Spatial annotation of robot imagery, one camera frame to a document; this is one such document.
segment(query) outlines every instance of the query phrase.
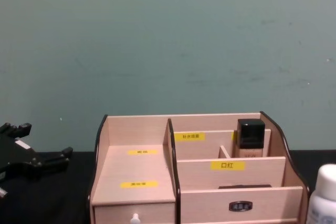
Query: organizer shelf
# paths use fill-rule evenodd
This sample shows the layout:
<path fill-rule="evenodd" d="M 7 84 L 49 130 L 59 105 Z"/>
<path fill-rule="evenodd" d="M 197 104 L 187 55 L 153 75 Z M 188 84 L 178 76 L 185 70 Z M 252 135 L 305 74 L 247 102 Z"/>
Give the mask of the organizer shelf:
<path fill-rule="evenodd" d="M 265 123 L 262 157 L 234 157 L 238 119 Z M 308 186 L 264 112 L 106 115 L 95 152 L 91 224 L 305 224 Z"/>

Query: yellow sticker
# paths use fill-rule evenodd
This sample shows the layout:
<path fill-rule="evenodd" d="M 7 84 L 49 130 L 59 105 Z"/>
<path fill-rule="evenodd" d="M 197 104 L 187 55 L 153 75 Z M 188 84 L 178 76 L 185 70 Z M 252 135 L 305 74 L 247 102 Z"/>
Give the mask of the yellow sticker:
<path fill-rule="evenodd" d="M 245 170 L 245 161 L 212 161 L 211 170 Z"/>
<path fill-rule="evenodd" d="M 175 141 L 204 141 L 205 133 L 204 132 L 185 132 L 185 133 L 175 133 Z"/>
<path fill-rule="evenodd" d="M 130 150 L 128 155 L 157 154 L 157 150 Z"/>
<path fill-rule="evenodd" d="M 153 181 L 137 181 L 137 182 L 124 182 L 120 184 L 121 188 L 142 188 L 142 187 L 156 187 L 158 182 Z"/>
<path fill-rule="evenodd" d="M 236 131 L 232 131 L 231 139 L 232 139 L 232 141 L 235 141 L 237 139 L 237 132 Z"/>

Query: black table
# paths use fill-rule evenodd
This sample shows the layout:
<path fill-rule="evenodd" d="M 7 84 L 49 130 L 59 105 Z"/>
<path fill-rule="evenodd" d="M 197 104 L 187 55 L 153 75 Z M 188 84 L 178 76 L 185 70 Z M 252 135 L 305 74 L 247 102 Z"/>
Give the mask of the black table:
<path fill-rule="evenodd" d="M 321 165 L 336 163 L 336 151 L 291 151 L 297 169 L 315 188 Z M 47 157 L 52 153 L 41 153 Z M 93 152 L 74 152 L 65 173 L 51 174 L 39 181 L 17 178 L 0 184 L 9 192 L 0 201 L 1 224 L 82 224 L 89 223 L 86 199 L 91 181 Z"/>

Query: drawer knob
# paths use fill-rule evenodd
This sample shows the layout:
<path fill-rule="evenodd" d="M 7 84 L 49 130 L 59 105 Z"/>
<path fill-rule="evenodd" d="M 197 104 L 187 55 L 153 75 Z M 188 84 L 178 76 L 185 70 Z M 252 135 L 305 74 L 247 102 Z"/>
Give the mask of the drawer knob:
<path fill-rule="evenodd" d="M 138 214 L 133 214 L 133 218 L 131 219 L 131 224 L 140 224 L 141 221 L 139 219 L 139 215 Z"/>

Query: teal wall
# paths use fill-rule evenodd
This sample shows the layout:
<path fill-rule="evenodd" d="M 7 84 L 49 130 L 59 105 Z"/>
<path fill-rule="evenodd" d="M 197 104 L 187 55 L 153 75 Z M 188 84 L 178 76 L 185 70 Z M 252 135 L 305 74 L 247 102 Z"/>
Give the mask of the teal wall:
<path fill-rule="evenodd" d="M 93 150 L 111 115 L 255 112 L 336 148 L 336 0 L 0 0 L 0 122 Z"/>

